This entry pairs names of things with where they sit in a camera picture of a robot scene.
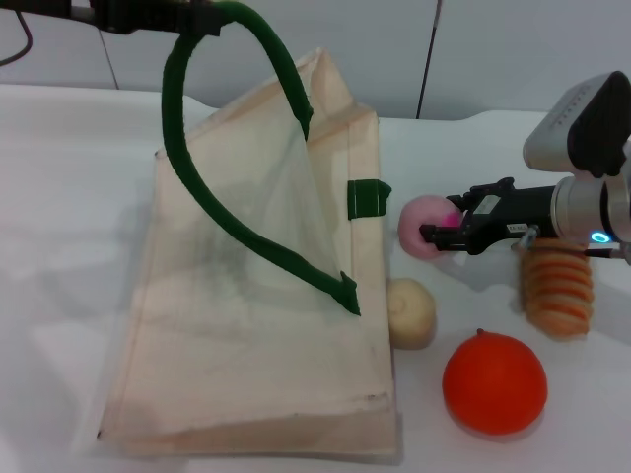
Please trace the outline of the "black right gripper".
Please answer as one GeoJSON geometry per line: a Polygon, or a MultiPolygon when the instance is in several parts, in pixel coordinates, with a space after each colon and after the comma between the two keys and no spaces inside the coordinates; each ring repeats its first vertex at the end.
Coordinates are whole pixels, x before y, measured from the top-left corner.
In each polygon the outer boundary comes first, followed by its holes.
{"type": "Polygon", "coordinates": [[[557,238],[552,222],[554,186],[517,189],[512,177],[471,187],[463,195],[447,199],[462,213],[460,227],[422,225],[421,237],[438,251],[484,252],[504,239],[519,239],[530,227],[543,238],[557,238]]]}

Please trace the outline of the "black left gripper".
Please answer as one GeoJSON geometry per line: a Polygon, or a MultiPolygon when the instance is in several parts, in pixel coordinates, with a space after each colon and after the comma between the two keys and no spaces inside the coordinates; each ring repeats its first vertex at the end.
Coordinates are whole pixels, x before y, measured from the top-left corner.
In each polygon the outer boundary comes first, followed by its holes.
{"type": "Polygon", "coordinates": [[[219,36],[223,14],[211,1],[89,0],[88,7],[70,7],[69,20],[112,34],[136,31],[219,36]]]}

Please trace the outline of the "pink peach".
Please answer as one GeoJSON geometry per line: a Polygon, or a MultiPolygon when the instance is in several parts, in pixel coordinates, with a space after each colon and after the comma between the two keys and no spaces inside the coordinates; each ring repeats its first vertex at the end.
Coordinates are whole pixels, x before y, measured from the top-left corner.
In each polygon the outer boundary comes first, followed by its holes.
{"type": "Polygon", "coordinates": [[[429,260],[440,255],[433,243],[428,243],[420,233],[422,225],[458,227],[463,213],[447,198],[424,195],[408,202],[402,209],[398,222],[398,239],[402,249],[409,255],[429,260]]]}

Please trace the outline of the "white handbag with green handles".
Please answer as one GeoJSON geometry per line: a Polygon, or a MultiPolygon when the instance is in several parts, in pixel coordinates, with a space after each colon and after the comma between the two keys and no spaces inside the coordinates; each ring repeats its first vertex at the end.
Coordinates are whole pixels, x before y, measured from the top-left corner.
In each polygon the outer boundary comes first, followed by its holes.
{"type": "Polygon", "coordinates": [[[178,34],[164,146],[121,360],[100,425],[133,455],[398,455],[379,120],[329,54],[294,60],[249,6],[215,1],[275,75],[189,128],[178,34]]]}

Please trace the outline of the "cream round bun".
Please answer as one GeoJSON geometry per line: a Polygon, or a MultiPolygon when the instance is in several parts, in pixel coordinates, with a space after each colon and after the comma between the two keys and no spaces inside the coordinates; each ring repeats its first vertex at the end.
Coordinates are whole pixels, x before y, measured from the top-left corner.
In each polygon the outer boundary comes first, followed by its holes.
{"type": "Polygon", "coordinates": [[[393,349],[421,350],[430,344],[435,334],[435,299],[413,279],[391,279],[387,284],[387,318],[393,349]]]}

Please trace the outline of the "striped orange twisted bread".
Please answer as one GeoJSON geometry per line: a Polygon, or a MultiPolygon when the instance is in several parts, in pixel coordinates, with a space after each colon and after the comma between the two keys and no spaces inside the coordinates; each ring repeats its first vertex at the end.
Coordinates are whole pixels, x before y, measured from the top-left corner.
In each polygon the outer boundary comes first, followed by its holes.
{"type": "Polygon", "coordinates": [[[584,245],[541,238],[521,257],[521,304],[526,320],[556,340],[591,329],[594,283],[584,245]]]}

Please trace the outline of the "orange fruit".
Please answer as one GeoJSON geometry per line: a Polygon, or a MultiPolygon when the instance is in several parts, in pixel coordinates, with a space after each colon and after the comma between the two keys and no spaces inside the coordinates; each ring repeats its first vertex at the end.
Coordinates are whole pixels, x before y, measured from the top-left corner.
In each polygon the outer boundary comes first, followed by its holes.
{"type": "Polygon", "coordinates": [[[481,328],[449,358],[442,389],[450,414],[486,436],[527,429],[548,396],[546,373],[534,351],[516,338],[481,328]]]}

